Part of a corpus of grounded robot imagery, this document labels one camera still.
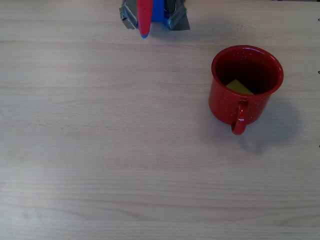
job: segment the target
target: wooden table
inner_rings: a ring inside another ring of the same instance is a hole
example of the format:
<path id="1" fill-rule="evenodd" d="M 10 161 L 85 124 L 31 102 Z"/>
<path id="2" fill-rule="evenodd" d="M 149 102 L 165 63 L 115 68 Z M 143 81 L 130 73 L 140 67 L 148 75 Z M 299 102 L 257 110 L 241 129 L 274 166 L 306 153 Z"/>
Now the wooden table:
<path id="1" fill-rule="evenodd" d="M 320 3 L 188 0 L 189 31 L 120 0 L 0 0 L 1 240 L 318 240 Z M 242 136 L 211 62 L 266 49 L 285 79 Z"/>

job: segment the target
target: wood grain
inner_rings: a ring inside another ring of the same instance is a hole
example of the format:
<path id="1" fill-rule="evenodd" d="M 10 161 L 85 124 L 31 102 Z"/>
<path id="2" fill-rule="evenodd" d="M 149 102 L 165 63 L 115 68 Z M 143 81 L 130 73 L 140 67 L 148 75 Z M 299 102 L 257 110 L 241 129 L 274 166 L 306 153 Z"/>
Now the wood grain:
<path id="1" fill-rule="evenodd" d="M 120 5 L 0 0 L 0 239 L 319 239 L 320 4 L 189 0 L 147 39 Z M 208 94 L 240 44 L 285 79 L 235 136 Z"/>

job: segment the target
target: red mug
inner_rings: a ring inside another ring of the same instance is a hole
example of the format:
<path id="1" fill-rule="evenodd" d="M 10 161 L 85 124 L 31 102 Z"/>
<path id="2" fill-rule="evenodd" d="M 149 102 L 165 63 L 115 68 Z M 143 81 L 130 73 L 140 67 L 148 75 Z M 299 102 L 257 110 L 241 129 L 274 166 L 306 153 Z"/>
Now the red mug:
<path id="1" fill-rule="evenodd" d="M 217 119 L 231 125 L 236 135 L 241 135 L 248 124 L 260 117 L 271 94 L 284 80 L 280 62 L 269 52 L 249 45 L 222 50 L 213 59 L 211 70 L 210 109 Z M 233 80 L 238 80 L 253 95 L 226 87 Z"/>

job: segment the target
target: mug rim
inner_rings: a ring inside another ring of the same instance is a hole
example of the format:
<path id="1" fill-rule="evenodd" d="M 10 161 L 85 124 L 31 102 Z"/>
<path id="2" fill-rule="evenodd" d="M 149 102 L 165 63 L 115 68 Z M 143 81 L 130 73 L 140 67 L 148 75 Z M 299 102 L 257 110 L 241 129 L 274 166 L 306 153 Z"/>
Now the mug rim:
<path id="1" fill-rule="evenodd" d="M 260 94 L 244 94 L 244 93 L 239 93 L 236 91 L 231 90 L 230 88 L 226 87 L 221 80 L 218 78 L 217 73 L 216 73 L 216 65 L 218 60 L 220 60 L 220 58 L 227 52 L 232 51 L 232 50 L 240 50 L 240 49 L 250 49 L 253 51 L 258 51 L 264 55 L 266 55 L 276 66 L 279 67 L 280 70 L 280 74 L 278 75 L 278 79 L 276 84 L 273 86 L 272 89 L 270 89 L 269 91 L 266 91 L 264 93 L 260 93 Z M 226 91 L 237 95 L 237 96 L 241 96 L 241 97 L 246 97 L 246 98 L 255 98 L 255 97 L 264 97 L 264 96 L 270 96 L 271 94 L 273 94 L 275 91 L 277 91 L 280 86 L 282 85 L 283 81 L 284 81 L 284 70 L 280 64 L 280 62 L 268 51 L 263 50 L 259 47 L 256 46 L 251 46 L 251 45 L 236 45 L 236 46 L 230 46 L 227 47 L 225 49 L 223 49 L 222 51 L 220 51 L 213 59 L 212 64 L 211 64 L 211 72 L 213 75 L 213 79 L 222 87 L 224 88 Z"/>

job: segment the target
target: yellow sponge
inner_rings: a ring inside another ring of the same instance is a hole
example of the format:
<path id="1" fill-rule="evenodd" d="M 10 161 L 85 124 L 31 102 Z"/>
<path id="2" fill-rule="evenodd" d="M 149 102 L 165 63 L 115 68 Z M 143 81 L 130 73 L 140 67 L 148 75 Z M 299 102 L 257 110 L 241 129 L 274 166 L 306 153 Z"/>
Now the yellow sponge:
<path id="1" fill-rule="evenodd" d="M 254 95 L 248 88 L 243 86 L 241 82 L 239 82 L 237 79 L 230 82 L 226 87 L 240 94 Z"/>

